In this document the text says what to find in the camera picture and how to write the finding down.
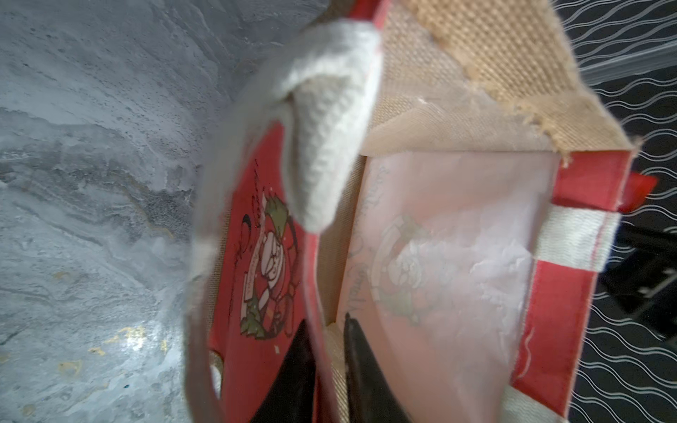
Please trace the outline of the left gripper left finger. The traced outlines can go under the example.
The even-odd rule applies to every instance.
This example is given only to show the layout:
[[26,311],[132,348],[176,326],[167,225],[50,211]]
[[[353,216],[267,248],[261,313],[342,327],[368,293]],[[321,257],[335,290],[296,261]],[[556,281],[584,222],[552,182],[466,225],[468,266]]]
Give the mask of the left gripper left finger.
[[306,321],[300,322],[278,375],[251,422],[311,423],[316,360]]

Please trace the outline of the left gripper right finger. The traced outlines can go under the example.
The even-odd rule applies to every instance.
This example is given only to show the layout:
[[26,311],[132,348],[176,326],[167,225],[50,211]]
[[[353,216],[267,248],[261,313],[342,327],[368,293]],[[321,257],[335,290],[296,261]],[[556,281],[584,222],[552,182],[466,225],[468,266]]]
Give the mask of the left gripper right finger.
[[359,423],[409,422],[393,395],[357,319],[346,314],[344,324],[349,421]]

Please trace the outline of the red jute Christmas tote bag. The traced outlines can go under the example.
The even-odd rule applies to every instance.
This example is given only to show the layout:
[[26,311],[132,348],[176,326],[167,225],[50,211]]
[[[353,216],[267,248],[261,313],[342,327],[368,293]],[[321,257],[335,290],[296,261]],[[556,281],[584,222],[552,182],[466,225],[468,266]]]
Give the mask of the red jute Christmas tote bag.
[[564,422],[622,213],[653,188],[548,1],[336,1],[243,88],[193,211],[185,387],[251,422],[301,321],[312,422],[358,320],[409,422]]

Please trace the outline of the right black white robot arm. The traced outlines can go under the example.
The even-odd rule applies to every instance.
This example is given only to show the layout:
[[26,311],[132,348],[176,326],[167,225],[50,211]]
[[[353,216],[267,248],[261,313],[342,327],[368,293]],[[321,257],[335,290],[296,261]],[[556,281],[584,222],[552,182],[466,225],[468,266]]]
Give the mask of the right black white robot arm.
[[599,281],[623,312],[676,343],[676,235],[624,226],[615,242],[633,249]]

